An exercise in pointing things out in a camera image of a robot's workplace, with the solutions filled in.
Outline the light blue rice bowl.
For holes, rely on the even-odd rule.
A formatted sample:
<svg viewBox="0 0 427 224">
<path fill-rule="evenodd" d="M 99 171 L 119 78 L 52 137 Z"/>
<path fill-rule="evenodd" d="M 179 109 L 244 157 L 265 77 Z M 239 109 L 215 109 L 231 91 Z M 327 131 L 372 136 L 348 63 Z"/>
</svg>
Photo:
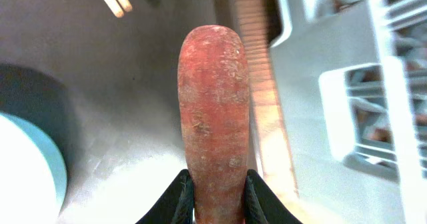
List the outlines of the light blue rice bowl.
<svg viewBox="0 0 427 224">
<path fill-rule="evenodd" d="M 66 165 L 52 138 L 2 113 L 1 222 L 55 223 L 66 191 Z"/>
</svg>

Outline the orange carrot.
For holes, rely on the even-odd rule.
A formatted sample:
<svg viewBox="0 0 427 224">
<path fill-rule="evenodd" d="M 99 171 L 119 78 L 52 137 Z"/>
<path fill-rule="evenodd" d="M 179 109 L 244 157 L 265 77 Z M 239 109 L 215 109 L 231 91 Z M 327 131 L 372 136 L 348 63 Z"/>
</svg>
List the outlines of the orange carrot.
<svg viewBox="0 0 427 224">
<path fill-rule="evenodd" d="M 243 223 L 249 151 L 249 68 L 239 35 L 204 25 L 185 38 L 177 90 L 197 223 Z"/>
</svg>

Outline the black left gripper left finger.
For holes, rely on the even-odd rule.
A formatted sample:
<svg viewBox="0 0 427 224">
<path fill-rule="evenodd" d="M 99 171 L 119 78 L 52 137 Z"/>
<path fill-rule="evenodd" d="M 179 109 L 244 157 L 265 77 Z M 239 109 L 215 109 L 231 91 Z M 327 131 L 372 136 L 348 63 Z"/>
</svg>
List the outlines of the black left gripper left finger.
<svg viewBox="0 0 427 224">
<path fill-rule="evenodd" d="M 182 169 L 152 208 L 136 224 L 192 224 L 194 185 Z"/>
</svg>

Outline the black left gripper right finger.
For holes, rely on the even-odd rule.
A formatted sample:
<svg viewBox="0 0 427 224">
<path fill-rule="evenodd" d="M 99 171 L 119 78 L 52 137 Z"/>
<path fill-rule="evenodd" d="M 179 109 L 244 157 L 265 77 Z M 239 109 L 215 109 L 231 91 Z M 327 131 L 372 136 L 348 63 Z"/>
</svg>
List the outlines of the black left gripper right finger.
<svg viewBox="0 0 427 224">
<path fill-rule="evenodd" d="M 244 217 L 248 224 L 302 224 L 253 169 L 246 175 Z"/>
</svg>

